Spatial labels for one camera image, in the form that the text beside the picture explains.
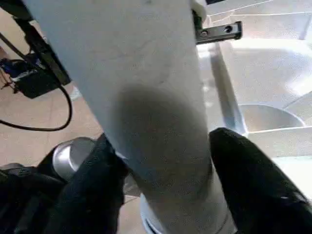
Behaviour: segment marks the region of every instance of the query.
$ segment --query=floor tile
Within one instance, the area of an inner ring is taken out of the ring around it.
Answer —
[[[73,119],[70,125],[64,130],[49,133],[49,143],[46,151],[57,144],[74,139],[76,137],[97,138],[102,133],[102,128],[90,111],[87,103],[82,97],[74,100]],[[51,127],[62,125],[68,117],[68,105],[60,96],[53,99],[53,107],[51,111]]]
[[[49,127],[51,108],[52,99],[49,95],[29,99],[22,93],[13,94],[8,88],[0,91],[0,118],[8,122]],[[31,132],[0,125],[0,164],[36,164],[45,156],[47,139],[47,132]]]
[[[3,133],[0,126],[0,165],[16,162],[25,166],[36,165],[45,157],[47,133],[12,130]]]
[[[140,198],[121,207],[117,234],[146,234],[140,216]]]

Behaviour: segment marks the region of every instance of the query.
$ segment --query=white cylinder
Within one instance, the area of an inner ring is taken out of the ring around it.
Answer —
[[[229,234],[187,0],[25,0],[162,233]]]

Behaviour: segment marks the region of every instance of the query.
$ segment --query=tiled floor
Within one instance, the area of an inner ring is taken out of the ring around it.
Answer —
[[[285,36],[287,32],[290,39],[303,39],[312,34],[310,0],[227,0],[210,5],[207,12],[214,25],[242,20],[248,27],[257,28],[257,33],[247,31],[244,37],[278,38],[281,34]],[[274,28],[270,30],[273,35],[267,34],[268,27]],[[71,92],[73,84],[67,85],[66,89]],[[304,103],[312,103],[309,97]],[[0,125],[0,164],[19,162],[36,165],[60,142],[80,136],[98,137],[102,129],[83,98],[74,100],[73,106],[73,121],[63,131],[27,132]],[[0,118],[38,127],[58,126],[67,118],[67,104],[59,90],[31,100],[22,94],[14,95],[12,90],[5,88],[0,90]],[[119,233],[145,233],[140,224],[138,204],[137,198],[127,202],[122,208]]]

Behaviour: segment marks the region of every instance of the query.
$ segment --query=metal sink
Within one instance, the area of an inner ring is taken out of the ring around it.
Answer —
[[[312,165],[312,47],[304,40],[241,39],[197,49],[209,130],[222,126],[248,137],[291,169],[312,198],[302,182],[307,174],[293,172],[294,165]]]

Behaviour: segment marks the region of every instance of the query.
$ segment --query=black cable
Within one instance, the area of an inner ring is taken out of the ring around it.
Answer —
[[[19,51],[2,33],[0,33],[0,39],[3,40],[3,42],[11,49],[13,50],[17,55],[19,55],[22,59],[24,59],[28,64],[30,64],[34,69],[36,70],[41,70],[43,72],[46,72],[44,69],[42,69],[41,67],[39,67],[36,64],[33,64],[27,56],[25,56],[21,51]],[[17,128],[17,129],[22,129],[22,130],[28,130],[28,131],[38,131],[38,132],[55,132],[55,131],[59,131],[62,130],[64,128],[66,128],[73,117],[73,106],[72,106],[72,101],[70,100],[70,96],[68,95],[67,91],[65,90],[65,88],[60,84],[60,82],[55,79],[56,84],[58,85],[58,88],[62,91],[62,93],[64,94],[64,96],[66,97],[66,101],[68,103],[68,118],[67,121],[60,127],[57,128],[36,128],[36,127],[29,127],[29,126],[22,126],[22,125],[17,125],[17,124],[13,124],[10,122],[6,122],[4,120],[0,119],[0,124],[4,124],[6,126],[12,127],[12,128]]]

